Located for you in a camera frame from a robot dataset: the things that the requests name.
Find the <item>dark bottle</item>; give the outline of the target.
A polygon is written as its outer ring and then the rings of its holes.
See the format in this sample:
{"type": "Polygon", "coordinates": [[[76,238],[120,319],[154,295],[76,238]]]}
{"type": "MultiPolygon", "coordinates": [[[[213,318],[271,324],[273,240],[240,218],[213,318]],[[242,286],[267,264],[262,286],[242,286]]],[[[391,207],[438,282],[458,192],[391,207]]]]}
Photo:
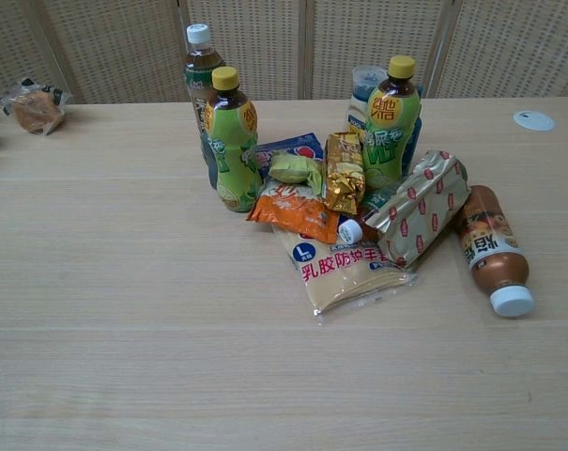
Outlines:
{"type": "Polygon", "coordinates": [[[224,62],[212,46],[207,24],[193,23],[188,25],[186,36],[188,47],[184,66],[185,83],[200,133],[201,149],[207,165],[209,183],[215,189],[218,172],[214,154],[207,140],[204,114],[205,108],[215,92],[212,85],[212,72],[223,66],[224,62]]]}

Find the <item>brown milk tea bottle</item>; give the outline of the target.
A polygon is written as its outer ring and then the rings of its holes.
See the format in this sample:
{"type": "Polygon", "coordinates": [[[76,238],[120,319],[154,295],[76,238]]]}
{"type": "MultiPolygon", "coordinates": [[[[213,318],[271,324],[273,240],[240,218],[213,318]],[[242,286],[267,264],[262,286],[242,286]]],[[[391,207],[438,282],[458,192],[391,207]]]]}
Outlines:
{"type": "Polygon", "coordinates": [[[488,296],[495,313],[505,318],[530,313],[534,307],[527,286],[530,265],[490,188],[471,187],[456,216],[455,231],[472,279],[488,296]]]}

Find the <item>orange snack packet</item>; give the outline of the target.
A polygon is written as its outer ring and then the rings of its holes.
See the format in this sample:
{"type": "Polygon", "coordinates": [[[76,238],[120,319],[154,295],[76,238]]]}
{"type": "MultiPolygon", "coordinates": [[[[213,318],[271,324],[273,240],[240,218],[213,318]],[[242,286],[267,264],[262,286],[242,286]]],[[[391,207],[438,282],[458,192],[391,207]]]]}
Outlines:
{"type": "Polygon", "coordinates": [[[305,184],[267,179],[247,220],[270,223],[327,244],[337,241],[339,213],[327,208],[305,184]]]}

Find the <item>green wrapped candy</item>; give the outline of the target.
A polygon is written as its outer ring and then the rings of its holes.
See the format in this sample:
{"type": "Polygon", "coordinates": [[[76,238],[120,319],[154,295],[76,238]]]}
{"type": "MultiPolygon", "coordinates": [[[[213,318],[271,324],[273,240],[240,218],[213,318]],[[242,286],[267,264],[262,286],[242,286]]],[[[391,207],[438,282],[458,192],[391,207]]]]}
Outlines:
{"type": "Polygon", "coordinates": [[[321,195],[322,164],[314,159],[279,153],[271,158],[269,176],[283,183],[306,184],[314,195],[321,195]]]}

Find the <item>lying bottle white cap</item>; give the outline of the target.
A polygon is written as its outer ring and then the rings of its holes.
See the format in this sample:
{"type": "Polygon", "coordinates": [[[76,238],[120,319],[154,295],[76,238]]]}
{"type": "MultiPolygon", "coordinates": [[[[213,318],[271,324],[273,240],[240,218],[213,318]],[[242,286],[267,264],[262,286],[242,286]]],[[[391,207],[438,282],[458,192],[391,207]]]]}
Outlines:
{"type": "Polygon", "coordinates": [[[355,244],[360,241],[377,243],[379,232],[376,228],[368,226],[366,220],[386,204],[399,187],[400,182],[393,180],[382,188],[368,191],[360,202],[356,215],[340,215],[337,232],[342,242],[345,244],[355,244]]]}

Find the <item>blue snack packet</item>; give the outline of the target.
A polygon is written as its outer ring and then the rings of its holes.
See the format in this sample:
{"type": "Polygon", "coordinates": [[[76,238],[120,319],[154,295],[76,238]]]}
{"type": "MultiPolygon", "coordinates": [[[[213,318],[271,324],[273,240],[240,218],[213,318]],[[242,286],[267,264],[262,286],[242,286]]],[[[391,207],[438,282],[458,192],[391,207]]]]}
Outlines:
{"type": "Polygon", "coordinates": [[[313,132],[299,136],[286,138],[284,140],[265,143],[254,147],[255,159],[259,174],[264,179],[268,173],[272,156],[278,153],[289,153],[291,155],[304,156],[323,162],[323,149],[316,135],[313,132]]]}

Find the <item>gold foil snack packet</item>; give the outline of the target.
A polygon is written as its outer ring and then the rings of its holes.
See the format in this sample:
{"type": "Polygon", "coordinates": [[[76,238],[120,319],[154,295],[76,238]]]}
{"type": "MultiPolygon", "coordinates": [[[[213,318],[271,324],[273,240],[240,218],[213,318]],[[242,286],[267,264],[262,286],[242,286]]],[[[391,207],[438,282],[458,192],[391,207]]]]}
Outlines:
{"type": "Polygon", "coordinates": [[[363,200],[366,178],[361,142],[353,132],[329,135],[323,164],[325,205],[340,213],[356,215],[363,200]]]}

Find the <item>latex gloves clear pack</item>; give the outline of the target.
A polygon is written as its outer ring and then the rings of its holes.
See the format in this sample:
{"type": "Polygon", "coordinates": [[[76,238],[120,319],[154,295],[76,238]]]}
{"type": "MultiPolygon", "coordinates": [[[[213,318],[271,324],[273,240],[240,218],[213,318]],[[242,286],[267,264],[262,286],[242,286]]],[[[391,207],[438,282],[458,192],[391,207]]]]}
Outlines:
{"type": "Polygon", "coordinates": [[[417,274],[387,259],[376,243],[333,244],[272,228],[322,325],[347,311],[381,303],[415,284],[417,274]]]}

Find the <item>beige red patterned packet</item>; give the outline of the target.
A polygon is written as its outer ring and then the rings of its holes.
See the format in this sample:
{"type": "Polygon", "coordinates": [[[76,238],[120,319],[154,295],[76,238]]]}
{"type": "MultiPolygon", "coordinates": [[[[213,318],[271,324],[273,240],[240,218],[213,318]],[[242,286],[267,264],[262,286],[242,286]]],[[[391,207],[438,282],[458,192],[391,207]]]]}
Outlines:
{"type": "Polygon", "coordinates": [[[429,151],[403,180],[387,180],[361,203],[360,218],[377,231],[384,257],[409,267],[466,203],[468,173],[446,151],[429,151]]]}

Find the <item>perforated folding screen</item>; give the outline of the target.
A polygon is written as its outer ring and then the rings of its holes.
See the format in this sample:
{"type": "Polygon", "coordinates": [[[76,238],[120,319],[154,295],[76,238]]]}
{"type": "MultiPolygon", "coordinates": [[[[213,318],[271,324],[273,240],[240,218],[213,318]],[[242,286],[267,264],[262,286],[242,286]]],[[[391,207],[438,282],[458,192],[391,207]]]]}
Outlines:
{"type": "Polygon", "coordinates": [[[256,100],[346,99],[396,54],[428,98],[568,97],[568,0],[0,0],[0,94],[185,101],[192,23],[256,100]]]}

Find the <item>wrapped bread clear bag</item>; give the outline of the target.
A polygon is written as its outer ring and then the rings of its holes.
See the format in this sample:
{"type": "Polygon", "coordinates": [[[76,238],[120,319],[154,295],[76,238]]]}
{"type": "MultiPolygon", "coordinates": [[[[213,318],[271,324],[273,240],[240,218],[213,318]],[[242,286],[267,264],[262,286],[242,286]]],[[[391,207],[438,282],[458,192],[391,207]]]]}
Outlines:
{"type": "Polygon", "coordinates": [[[72,99],[66,90],[23,78],[0,95],[0,109],[13,116],[25,131],[48,135],[65,121],[67,104],[72,99]]]}

